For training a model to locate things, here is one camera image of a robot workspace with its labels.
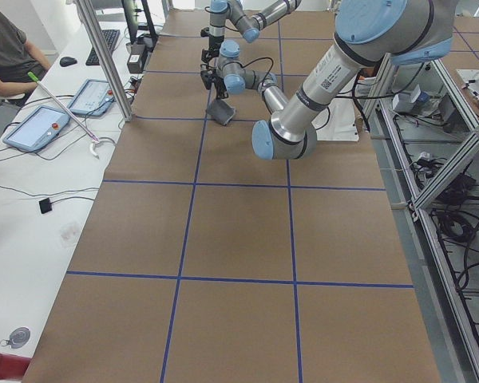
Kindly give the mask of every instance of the person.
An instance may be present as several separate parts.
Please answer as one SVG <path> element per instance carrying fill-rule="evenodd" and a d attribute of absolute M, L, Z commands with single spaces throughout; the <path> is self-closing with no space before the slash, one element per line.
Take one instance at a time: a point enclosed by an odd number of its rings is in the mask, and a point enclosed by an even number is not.
<path fill-rule="evenodd" d="M 26 38 L 25 32 L 0 12 L 0 96 L 24 93 L 21 100 L 11 100 L 16 105 L 23 105 L 37 86 L 27 73 L 33 72 L 41 79 L 50 66 L 41 50 Z"/>

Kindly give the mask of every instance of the black box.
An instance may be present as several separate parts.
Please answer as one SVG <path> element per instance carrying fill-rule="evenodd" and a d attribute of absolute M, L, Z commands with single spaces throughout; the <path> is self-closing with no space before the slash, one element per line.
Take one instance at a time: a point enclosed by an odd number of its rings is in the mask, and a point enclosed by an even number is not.
<path fill-rule="evenodd" d="M 128 70 L 130 73 L 142 73 L 147 60 L 147 49 L 144 44 L 131 45 L 131 53 L 128 58 Z"/>

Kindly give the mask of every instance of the green tip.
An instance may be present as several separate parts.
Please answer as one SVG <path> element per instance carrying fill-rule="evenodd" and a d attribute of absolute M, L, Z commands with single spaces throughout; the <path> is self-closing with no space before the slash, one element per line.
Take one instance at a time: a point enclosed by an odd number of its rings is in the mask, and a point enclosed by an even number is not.
<path fill-rule="evenodd" d="M 35 74 L 33 74 L 32 72 L 28 72 L 27 74 L 29 75 L 29 77 L 32 79 L 33 82 L 38 82 L 39 81 L 38 77 Z"/>

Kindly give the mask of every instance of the table surface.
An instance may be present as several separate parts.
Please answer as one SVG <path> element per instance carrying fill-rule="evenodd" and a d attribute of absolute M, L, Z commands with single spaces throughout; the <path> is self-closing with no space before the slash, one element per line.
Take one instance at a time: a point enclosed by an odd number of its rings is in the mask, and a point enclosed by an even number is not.
<path fill-rule="evenodd" d="M 101 27 L 121 30 L 113 60 L 125 84 L 130 77 L 126 66 L 129 54 L 125 47 L 126 40 L 122 37 L 125 24 L 106 22 L 101 23 Z M 78 63 L 62 68 L 58 61 L 55 62 L 42 84 L 58 96 L 73 95 L 86 79 L 105 79 L 100 66 L 85 66 L 90 48 L 82 26 L 61 54 L 61 57 L 75 57 Z M 36 89 L 30 101 L 46 96 L 42 89 Z M 70 98 L 62 100 L 67 104 Z M 39 105 L 56 107 L 53 101 L 34 102 L 23 108 L 15 121 L 22 121 Z M 121 111 L 114 103 L 104 116 L 88 119 L 87 126 L 97 136 L 107 136 L 117 141 L 122 122 Z M 51 197 L 52 201 L 72 196 L 93 199 L 114 146 L 109 141 L 102 141 L 97 147 L 97 159 L 91 155 L 89 145 L 90 139 L 73 121 L 61 132 L 59 139 L 39 152 L 41 156 L 53 160 L 43 160 L 34 154 L 20 155 L 20 152 L 0 141 L 0 185 L 31 195 L 95 188 Z M 10 347 L 0 346 L 0 352 L 3 353 L 27 357 L 34 354 L 92 207 L 92 201 L 73 198 L 54 204 L 51 212 L 42 215 L 38 201 L 43 198 L 0 188 L 0 341 L 8 338 L 18 327 L 25 326 L 31 330 L 30 341 L 24 347 L 11 350 Z"/>

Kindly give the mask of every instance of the person's arm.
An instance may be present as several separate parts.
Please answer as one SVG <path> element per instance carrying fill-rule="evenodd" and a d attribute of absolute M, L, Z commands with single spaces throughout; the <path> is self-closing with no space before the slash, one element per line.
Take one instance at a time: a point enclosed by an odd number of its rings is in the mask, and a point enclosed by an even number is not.
<path fill-rule="evenodd" d="M 46 58 L 45 54 L 41 52 L 41 50 L 35 46 L 30 40 L 25 41 L 25 48 L 29 55 L 36 60 L 42 67 L 48 70 L 51 67 L 48 59 Z"/>
<path fill-rule="evenodd" d="M 3 82 L 0 80 L 0 96 L 11 97 L 33 92 L 38 85 L 35 82 Z"/>

